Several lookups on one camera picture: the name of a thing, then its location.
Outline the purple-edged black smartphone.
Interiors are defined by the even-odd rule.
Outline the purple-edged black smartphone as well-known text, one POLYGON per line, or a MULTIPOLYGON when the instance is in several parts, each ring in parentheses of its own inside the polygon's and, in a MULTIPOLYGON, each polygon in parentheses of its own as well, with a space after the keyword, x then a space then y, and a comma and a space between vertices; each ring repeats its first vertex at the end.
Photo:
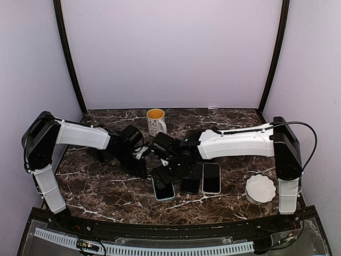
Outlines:
POLYGON ((202 164, 196 164, 192 173, 181 180, 180 192, 185 194, 196 195, 199 193, 202 177, 202 164))

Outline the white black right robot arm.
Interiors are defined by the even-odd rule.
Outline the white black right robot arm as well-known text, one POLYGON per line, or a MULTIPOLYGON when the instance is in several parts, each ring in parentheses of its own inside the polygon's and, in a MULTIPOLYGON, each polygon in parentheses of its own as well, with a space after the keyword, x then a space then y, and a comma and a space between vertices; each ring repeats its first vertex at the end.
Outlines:
POLYGON ((192 130, 183 140, 158 133, 152 152, 162 164, 151 171, 153 185, 164 189, 191 175, 195 164, 232 156, 264 156, 275 159, 279 182, 279 214, 272 219, 276 231, 293 221, 303 167, 297 137, 283 117, 259 126, 233 130, 192 130))

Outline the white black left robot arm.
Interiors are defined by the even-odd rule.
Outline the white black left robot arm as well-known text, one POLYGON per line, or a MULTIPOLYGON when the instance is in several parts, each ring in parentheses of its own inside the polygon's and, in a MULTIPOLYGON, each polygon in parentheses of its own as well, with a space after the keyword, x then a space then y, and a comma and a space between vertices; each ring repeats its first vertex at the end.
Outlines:
POLYGON ((91 148, 106 161, 116 159, 121 168, 138 178, 147 177, 147 164, 141 153, 146 146, 137 144, 143 139, 138 128, 128 125, 123 130, 110 131, 100 126, 84 125, 41 112, 22 136, 23 164, 33 175, 37 190, 56 214, 54 223, 64 233, 75 228, 75 220, 68 216, 65 200, 55 176, 54 155, 57 147, 79 146, 91 148))

